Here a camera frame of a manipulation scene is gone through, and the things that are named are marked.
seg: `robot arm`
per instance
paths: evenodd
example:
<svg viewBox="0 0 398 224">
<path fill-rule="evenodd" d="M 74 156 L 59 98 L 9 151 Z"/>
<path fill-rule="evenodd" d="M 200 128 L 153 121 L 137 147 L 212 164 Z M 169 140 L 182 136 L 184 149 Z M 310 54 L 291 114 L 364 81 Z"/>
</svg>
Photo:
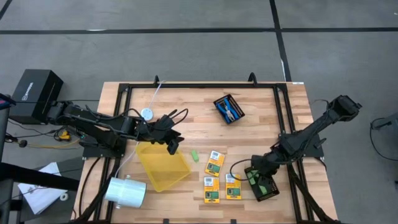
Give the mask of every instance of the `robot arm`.
<svg viewBox="0 0 398 224">
<path fill-rule="evenodd" d="M 163 115 L 151 123 L 146 122 L 135 109 L 129 110 L 134 110 L 139 117 L 126 116 L 128 111 L 112 117 L 93 112 L 89 108 L 81 108 L 72 102 L 56 102 L 47 114 L 47 120 L 50 124 L 75 127 L 93 137 L 98 146 L 111 151 L 120 148 L 125 142 L 123 140 L 133 139 L 159 144 L 166 143 L 168 152 L 171 155 L 175 153 L 179 142 L 184 140 L 180 137 L 180 133 L 172 129 L 175 123 L 171 116 L 177 110 L 169 115 Z"/>
<path fill-rule="evenodd" d="M 290 164 L 300 159 L 308 147 L 318 147 L 324 140 L 314 142 L 313 137 L 327 126 L 337 121 L 351 121 L 362 106 L 348 96 L 339 96 L 328 103 L 324 114 L 301 131 L 292 134 L 282 134 L 279 141 L 271 147 L 271 152 L 263 156 L 253 155 L 251 165 L 258 170 L 259 185 L 267 184 L 267 180 L 276 174 L 280 165 Z"/>
</svg>

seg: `white paper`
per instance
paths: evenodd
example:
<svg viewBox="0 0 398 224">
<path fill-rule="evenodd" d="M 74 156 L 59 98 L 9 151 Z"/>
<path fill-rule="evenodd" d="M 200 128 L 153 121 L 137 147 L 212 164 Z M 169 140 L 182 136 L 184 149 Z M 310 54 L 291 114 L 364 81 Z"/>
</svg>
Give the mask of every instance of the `white paper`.
<svg viewBox="0 0 398 224">
<path fill-rule="evenodd" d="M 59 169 L 56 162 L 52 162 L 49 165 L 43 167 L 41 172 L 46 172 L 49 174 L 59 175 Z M 24 197 L 27 200 L 30 208 L 32 209 L 33 213 L 40 214 L 43 212 L 48 206 L 50 206 L 56 199 L 58 199 L 61 194 L 67 192 L 67 190 L 60 190 L 60 189 L 37 189 L 42 188 L 38 185 L 32 184 L 18 184 L 19 190 L 24 194 Z"/>
</svg>

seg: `blue tool box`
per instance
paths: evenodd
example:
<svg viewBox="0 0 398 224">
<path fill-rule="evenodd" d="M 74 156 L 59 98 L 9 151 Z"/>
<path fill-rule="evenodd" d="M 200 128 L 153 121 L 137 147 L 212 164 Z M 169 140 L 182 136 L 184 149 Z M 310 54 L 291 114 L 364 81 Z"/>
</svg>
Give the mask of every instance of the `blue tool box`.
<svg viewBox="0 0 398 224">
<path fill-rule="evenodd" d="M 242 109 L 231 94 L 214 101 L 214 105 L 227 124 L 231 124 L 244 117 Z"/>
</svg>

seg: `yellow card package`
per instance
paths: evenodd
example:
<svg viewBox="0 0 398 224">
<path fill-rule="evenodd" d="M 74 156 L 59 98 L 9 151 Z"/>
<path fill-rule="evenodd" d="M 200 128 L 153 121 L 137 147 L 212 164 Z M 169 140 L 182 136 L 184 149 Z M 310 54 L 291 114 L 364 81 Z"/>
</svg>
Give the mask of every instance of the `yellow card package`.
<svg viewBox="0 0 398 224">
<path fill-rule="evenodd" d="M 220 181 L 217 177 L 205 177 L 205 203 L 220 202 Z"/>
<path fill-rule="evenodd" d="M 234 177 L 238 179 L 241 178 L 239 174 L 234 174 Z M 241 200 L 242 199 L 241 181 L 233 178 L 231 174 L 225 174 L 225 192 L 227 199 Z"/>
<path fill-rule="evenodd" d="M 209 161 L 206 165 L 205 173 L 218 177 L 220 174 L 221 166 L 223 166 L 225 155 L 216 151 L 212 151 Z"/>
</svg>

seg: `green object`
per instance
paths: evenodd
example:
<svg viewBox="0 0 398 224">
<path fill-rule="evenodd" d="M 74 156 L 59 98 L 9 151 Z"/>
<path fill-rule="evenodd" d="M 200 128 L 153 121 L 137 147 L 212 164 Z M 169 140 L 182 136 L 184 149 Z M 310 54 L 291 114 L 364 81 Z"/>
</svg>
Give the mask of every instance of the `green object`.
<svg viewBox="0 0 398 224">
<path fill-rule="evenodd" d="M 241 195 L 241 189 L 228 189 L 228 195 Z"/>
<path fill-rule="evenodd" d="M 192 150 L 191 154 L 192 154 L 193 160 L 195 162 L 199 162 L 199 156 L 198 156 L 198 153 L 196 152 L 196 150 Z"/>
<path fill-rule="evenodd" d="M 253 175 L 251 174 L 251 172 L 248 172 L 247 175 L 248 175 L 248 179 L 249 179 L 250 185 L 256 184 L 256 181 L 254 180 Z"/>
<path fill-rule="evenodd" d="M 268 193 L 268 191 L 267 191 L 267 189 L 266 189 L 265 186 L 259 185 L 259 187 L 260 187 L 261 193 L 262 193 L 263 195 L 266 195 L 266 194 Z"/>
<path fill-rule="evenodd" d="M 220 172 L 220 167 L 211 163 L 209 163 L 207 169 L 213 172 Z"/>
<path fill-rule="evenodd" d="M 218 192 L 206 192 L 207 199 L 218 199 Z"/>
</svg>

